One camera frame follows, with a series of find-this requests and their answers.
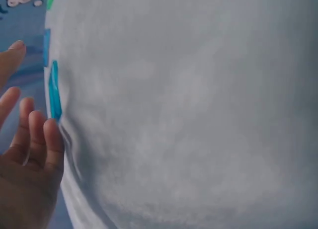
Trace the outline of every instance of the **skin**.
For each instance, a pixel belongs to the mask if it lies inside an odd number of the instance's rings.
[[[0,53],[0,88],[22,62],[21,41]],[[20,96],[17,87],[0,98],[0,127]],[[56,205],[63,176],[63,139],[54,119],[34,110],[26,97],[19,106],[19,125],[9,149],[0,155],[0,229],[44,229]]]

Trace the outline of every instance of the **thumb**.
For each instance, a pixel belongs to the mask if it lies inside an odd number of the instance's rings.
[[[16,41],[5,52],[0,53],[0,89],[3,88],[9,77],[20,66],[26,52],[22,41]]]

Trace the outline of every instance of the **white cloth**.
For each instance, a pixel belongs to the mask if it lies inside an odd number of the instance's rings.
[[[76,229],[318,228],[315,0],[54,0],[46,26]]]

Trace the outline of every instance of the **gray fabric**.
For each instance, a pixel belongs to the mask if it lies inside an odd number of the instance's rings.
[[[318,228],[316,7],[55,0],[75,228]]]

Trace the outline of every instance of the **blue background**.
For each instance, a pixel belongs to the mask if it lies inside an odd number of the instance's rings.
[[[6,90],[10,86],[21,88],[21,98],[33,96],[38,110],[46,114],[43,67],[43,33],[45,24],[46,0],[43,5],[35,7],[35,0],[10,8],[6,0],[0,0],[6,14],[0,13],[0,51],[6,50],[16,40],[23,40],[27,52],[18,72],[11,77]],[[18,106],[9,115],[1,134],[0,152],[10,145],[18,124]],[[72,229],[61,191],[59,192],[56,210],[48,227],[49,229]]]

